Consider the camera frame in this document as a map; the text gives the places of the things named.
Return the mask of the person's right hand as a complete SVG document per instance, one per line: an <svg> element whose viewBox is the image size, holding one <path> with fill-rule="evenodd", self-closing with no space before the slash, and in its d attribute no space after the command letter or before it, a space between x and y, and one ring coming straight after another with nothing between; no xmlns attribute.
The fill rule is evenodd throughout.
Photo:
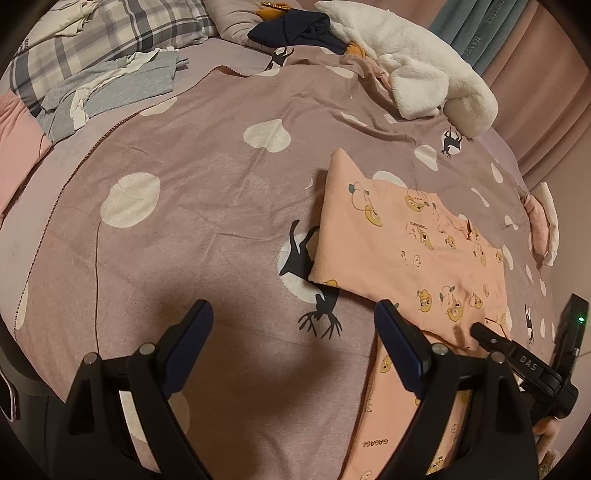
<svg viewBox="0 0 591 480"><path fill-rule="evenodd" d="M560 421L555 417L546 417L539 420L533 426L533 434L536 440L536 452L538 463L541 463L551 449L556 437L560 432Z"/></svg>

